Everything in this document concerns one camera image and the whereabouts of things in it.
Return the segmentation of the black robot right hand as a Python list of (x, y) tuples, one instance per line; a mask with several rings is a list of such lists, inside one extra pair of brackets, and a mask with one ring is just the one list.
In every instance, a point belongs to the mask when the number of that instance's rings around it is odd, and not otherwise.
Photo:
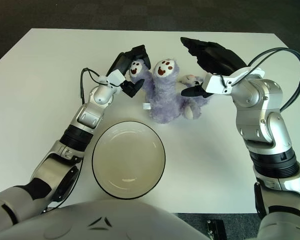
[(237, 54), (218, 43), (187, 37), (181, 37), (180, 41), (197, 58), (198, 65), (207, 72), (203, 83), (181, 91), (184, 97), (207, 98), (213, 94), (230, 96), (233, 85), (250, 70)]

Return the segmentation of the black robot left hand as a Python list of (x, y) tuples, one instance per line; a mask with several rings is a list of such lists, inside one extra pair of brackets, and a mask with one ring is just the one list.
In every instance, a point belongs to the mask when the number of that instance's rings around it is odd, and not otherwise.
[(139, 45), (133, 47), (130, 51), (121, 52), (106, 74), (108, 80), (107, 85), (109, 87), (119, 88), (131, 98), (136, 95), (144, 83), (143, 79), (133, 83), (127, 81), (125, 78), (125, 74), (135, 60), (143, 60), (147, 68), (151, 68), (150, 59), (145, 46)]

